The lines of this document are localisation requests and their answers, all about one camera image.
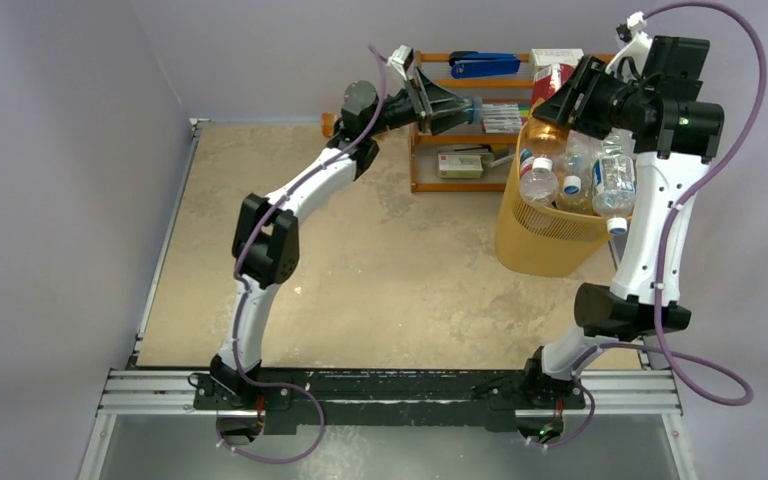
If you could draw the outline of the red label bottle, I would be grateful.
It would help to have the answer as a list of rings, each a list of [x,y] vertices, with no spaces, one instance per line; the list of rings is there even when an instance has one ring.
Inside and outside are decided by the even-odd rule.
[[[531,205],[552,205],[559,193],[559,180],[550,157],[533,155],[528,150],[520,154],[519,193]]]

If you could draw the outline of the yellow plastic bin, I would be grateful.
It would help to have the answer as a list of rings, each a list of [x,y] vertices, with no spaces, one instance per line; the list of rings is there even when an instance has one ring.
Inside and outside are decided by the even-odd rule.
[[[517,135],[512,165],[497,216],[495,252],[506,268],[530,275],[564,277],[577,270],[611,239],[605,220],[531,205],[519,193],[520,154],[525,124]]]

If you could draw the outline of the brown tea bottle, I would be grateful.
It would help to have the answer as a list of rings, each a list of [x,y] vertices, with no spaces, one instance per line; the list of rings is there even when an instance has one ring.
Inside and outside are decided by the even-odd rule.
[[[523,143],[534,156],[556,156],[566,149],[570,127],[562,125],[556,118],[558,109],[551,99],[569,80],[574,69],[573,65],[550,63],[534,72]]]

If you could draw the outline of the orange label bottle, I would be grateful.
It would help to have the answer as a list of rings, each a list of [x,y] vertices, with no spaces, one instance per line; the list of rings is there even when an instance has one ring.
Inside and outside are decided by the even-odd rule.
[[[320,126],[322,135],[328,139],[335,133],[335,125],[337,123],[338,115],[335,112],[323,112],[320,119]]]

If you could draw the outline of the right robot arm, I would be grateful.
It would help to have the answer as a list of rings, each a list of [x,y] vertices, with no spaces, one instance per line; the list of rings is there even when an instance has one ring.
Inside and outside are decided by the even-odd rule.
[[[693,185],[710,169],[723,108],[698,98],[708,41],[657,36],[629,42],[610,62],[585,56],[535,116],[595,139],[615,130],[634,140],[637,199],[625,250],[610,285],[585,283],[574,323],[527,361],[521,392],[536,407],[573,391],[578,372],[613,343],[638,346],[684,330],[679,273]]]

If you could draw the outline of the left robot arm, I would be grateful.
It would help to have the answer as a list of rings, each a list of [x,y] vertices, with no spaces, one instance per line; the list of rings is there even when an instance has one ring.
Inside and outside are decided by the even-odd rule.
[[[293,180],[266,196],[248,195],[241,204],[232,255],[237,298],[231,324],[210,376],[232,408],[257,399],[262,341],[272,303],[300,262],[300,228],[334,193],[372,165],[380,148],[376,136],[415,125],[438,135],[470,121],[471,100],[429,79],[421,69],[407,76],[394,95],[357,81],[347,87],[333,135],[320,155]]]

